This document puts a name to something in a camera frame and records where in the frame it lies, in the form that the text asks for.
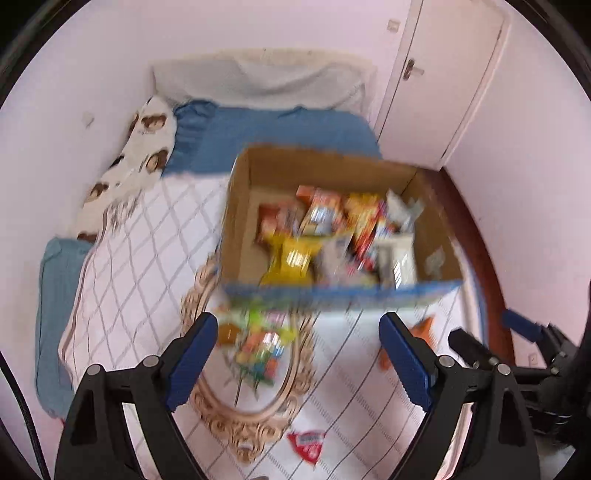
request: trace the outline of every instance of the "white pillow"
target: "white pillow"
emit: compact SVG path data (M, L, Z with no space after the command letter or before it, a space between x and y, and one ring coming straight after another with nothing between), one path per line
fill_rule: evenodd
M338 109L367 117L376 68L351 54L294 48L222 50L154 65L156 91L171 103Z

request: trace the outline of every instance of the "cable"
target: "cable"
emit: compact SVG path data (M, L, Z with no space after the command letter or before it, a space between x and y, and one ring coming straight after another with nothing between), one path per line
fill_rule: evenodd
M51 480L51 477L49 476L49 470L47 469L47 464L45 463L45 457L43 456L43 451L41 450L41 443L39 442L35 424L33 423L33 417L31 416L31 412L29 411L25 397L18 386L17 380L14 378L14 375L6 363L2 352L0 352L0 370L2 370L4 378L6 378L8 385L12 389L14 397L17 399L18 406L21 409L22 418L25 420L25 425L31 439L31 445L33 446L33 452L35 453L35 458L37 459L37 465L39 465L41 476L43 477L43 480Z

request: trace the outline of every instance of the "white door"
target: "white door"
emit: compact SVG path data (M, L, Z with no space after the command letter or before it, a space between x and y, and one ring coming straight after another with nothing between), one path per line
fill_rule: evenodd
M478 90L501 32L485 0L423 0L379 145L384 158L436 168Z

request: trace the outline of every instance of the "red snack wrapper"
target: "red snack wrapper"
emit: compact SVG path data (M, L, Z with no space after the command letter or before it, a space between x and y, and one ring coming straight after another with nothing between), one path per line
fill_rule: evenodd
M345 202L345 210L349 226L353 228L353 247L355 258L360 268L372 271L375 263L366 255L374 241L374 230L380 212L380 201L377 195L352 194Z
M294 236L300 226L303 212L296 202L261 203L257 240L265 243L273 235Z
M288 433L287 438L302 460L316 466L320 459L320 452L322 451L325 435L326 432L311 430L302 433Z
M378 249L375 246L377 238L390 238L398 233L395 223L388 219L388 206L383 200L379 201L378 221L375 225L375 234L371 240L371 245L366 250L362 261L362 267L366 270L374 271L378 265Z
M345 227L342 198L338 193L300 185L295 196L309 206L300 235L330 236Z

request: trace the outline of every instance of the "blue blanket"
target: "blue blanket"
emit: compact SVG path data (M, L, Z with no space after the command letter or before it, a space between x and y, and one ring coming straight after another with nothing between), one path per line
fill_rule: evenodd
M194 100L174 111L177 134L163 175L229 172L249 144L310 147L381 158L378 142L360 116L334 110L253 110Z
M35 324L35 388L43 409L66 418L74 392L57 350L78 288L78 278L92 245L53 238L45 248L39 272L39 307Z

